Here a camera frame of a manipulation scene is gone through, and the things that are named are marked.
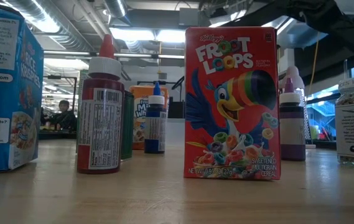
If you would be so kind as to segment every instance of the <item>table surface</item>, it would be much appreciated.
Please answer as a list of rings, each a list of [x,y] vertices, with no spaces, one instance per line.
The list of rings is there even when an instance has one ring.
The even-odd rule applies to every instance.
[[[0,173],[0,223],[354,223],[354,167],[335,151],[308,149],[275,181],[185,179],[175,146],[135,151],[116,174],[77,174],[75,158],[75,141],[42,141]]]

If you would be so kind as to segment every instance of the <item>person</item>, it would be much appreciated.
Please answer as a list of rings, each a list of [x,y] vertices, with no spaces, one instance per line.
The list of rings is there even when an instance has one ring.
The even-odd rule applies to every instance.
[[[57,130],[68,129],[75,131],[77,128],[77,119],[75,114],[69,110],[69,101],[61,100],[59,102],[59,110],[61,113],[52,115],[48,121],[57,127]]]

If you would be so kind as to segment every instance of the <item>toucan beak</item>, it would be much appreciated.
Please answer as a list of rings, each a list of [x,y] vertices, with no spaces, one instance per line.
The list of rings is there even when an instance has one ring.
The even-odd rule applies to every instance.
[[[229,100],[219,100],[217,109],[226,119],[237,122],[239,121],[239,110],[242,110],[243,107],[236,102],[233,96],[230,96]]]

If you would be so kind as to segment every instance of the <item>froot loops cereal box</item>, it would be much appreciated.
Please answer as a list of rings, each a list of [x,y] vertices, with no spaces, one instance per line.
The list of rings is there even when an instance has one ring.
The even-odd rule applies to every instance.
[[[38,155],[44,51],[25,19],[0,6],[0,170]]]
[[[134,95],[134,129],[133,149],[144,150],[146,108],[149,107],[149,96],[153,95],[154,86],[131,86],[129,91]],[[164,96],[164,108],[169,109],[169,91],[161,86],[161,95]]]
[[[186,31],[185,177],[279,179],[276,33]]]

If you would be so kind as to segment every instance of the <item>blue bottle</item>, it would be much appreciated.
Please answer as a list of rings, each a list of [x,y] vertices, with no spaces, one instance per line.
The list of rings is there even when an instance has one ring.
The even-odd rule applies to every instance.
[[[149,107],[145,118],[145,153],[163,154],[165,151],[165,122],[167,110],[164,108],[164,96],[161,95],[159,83],[149,96]]]

